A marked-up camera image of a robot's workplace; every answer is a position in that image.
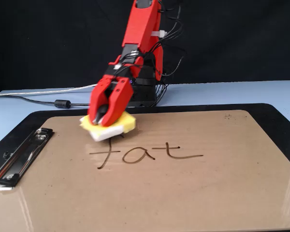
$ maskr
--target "wire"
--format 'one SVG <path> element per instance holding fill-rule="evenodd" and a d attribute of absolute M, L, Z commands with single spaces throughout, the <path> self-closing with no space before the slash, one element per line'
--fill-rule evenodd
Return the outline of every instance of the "wire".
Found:
<path fill-rule="evenodd" d="M 0 93 L 0 96 L 10 96 L 10 95 L 43 95 L 43 94 L 55 94 L 55 93 L 66 93 L 70 91 L 76 91 L 84 88 L 95 87 L 97 84 L 77 87 L 77 88 L 69 88 L 63 90 L 51 90 L 51 91 L 39 91 L 39 92 L 24 92 L 24 93 Z"/>
<path fill-rule="evenodd" d="M 28 99 L 28 98 L 24 98 L 21 96 L 14 96 L 14 95 L 7 95 L 7 96 L 0 96 L 0 98 L 16 98 L 16 99 L 21 99 L 27 102 L 31 102 L 31 103 L 37 103 L 37 104 L 43 104 L 43 105 L 54 105 L 55 107 L 59 108 L 56 104 L 55 101 L 38 101 L 38 100 L 33 100 L 33 99 Z M 89 104 L 87 103 L 69 103 L 70 106 L 89 106 Z"/>

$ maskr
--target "metal clip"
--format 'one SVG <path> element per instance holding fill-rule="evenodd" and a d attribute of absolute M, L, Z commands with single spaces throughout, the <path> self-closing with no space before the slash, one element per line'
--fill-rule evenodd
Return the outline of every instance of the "metal clip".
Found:
<path fill-rule="evenodd" d="M 12 190 L 28 167 L 53 135 L 53 130 L 40 128 L 33 131 L 0 167 L 0 191 Z"/>

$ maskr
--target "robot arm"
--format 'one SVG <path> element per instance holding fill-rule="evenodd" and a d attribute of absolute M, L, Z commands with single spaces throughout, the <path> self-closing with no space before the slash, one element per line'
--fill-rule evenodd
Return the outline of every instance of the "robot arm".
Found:
<path fill-rule="evenodd" d="M 137 78 L 144 64 L 142 54 L 155 56 L 155 78 L 161 79 L 163 49 L 155 45 L 159 31 L 161 6 L 158 0 L 134 0 L 122 43 L 123 51 L 115 62 L 110 62 L 103 78 L 90 97 L 89 119 L 104 127 L 112 125 L 124 112 L 133 95 L 130 78 Z"/>

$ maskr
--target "yellow sponge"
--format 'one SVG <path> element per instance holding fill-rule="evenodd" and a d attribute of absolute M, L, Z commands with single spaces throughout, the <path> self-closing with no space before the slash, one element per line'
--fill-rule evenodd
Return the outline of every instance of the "yellow sponge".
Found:
<path fill-rule="evenodd" d="M 91 137 L 95 141 L 101 141 L 111 138 L 115 135 L 127 133 L 135 128 L 135 117 L 128 114 L 126 111 L 122 113 L 120 118 L 109 127 L 103 127 L 100 125 L 93 125 L 89 121 L 89 116 L 85 116 L 80 119 L 81 127 L 89 131 Z"/>

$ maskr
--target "light blue table surface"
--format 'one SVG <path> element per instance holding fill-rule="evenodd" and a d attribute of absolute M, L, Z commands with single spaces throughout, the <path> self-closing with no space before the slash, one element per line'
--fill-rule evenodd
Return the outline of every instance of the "light blue table surface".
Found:
<path fill-rule="evenodd" d="M 2 93 L 44 90 L 46 89 L 9 90 Z M 26 95 L 25 97 L 40 101 L 63 99 L 70 100 L 72 103 L 88 103 L 91 90 L 91 88 L 88 88 L 70 93 Z M 159 106 L 235 103 L 268 103 L 290 121 L 290 81 L 170 85 Z M 41 110 L 58 109 L 51 105 L 34 104 L 19 99 L 0 98 L 0 140 L 27 115 Z"/>

